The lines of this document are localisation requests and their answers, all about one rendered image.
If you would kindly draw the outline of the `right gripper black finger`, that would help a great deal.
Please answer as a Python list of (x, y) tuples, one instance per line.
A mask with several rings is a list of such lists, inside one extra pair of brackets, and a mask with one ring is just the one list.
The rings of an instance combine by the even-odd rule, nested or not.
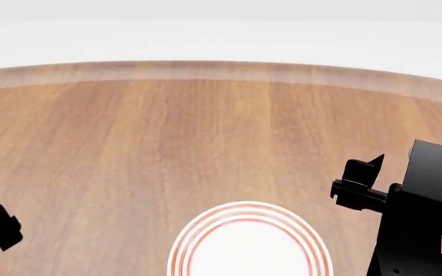
[(378, 178), (383, 161), (384, 154), (368, 162), (350, 159), (345, 164), (342, 181), (363, 189), (370, 189)]

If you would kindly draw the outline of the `white plate with red rings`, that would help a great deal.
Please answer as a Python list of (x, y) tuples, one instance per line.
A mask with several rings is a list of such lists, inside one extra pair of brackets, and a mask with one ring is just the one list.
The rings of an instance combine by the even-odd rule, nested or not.
[(200, 213), (170, 249), (166, 276), (335, 276), (320, 235), (265, 202), (230, 202)]

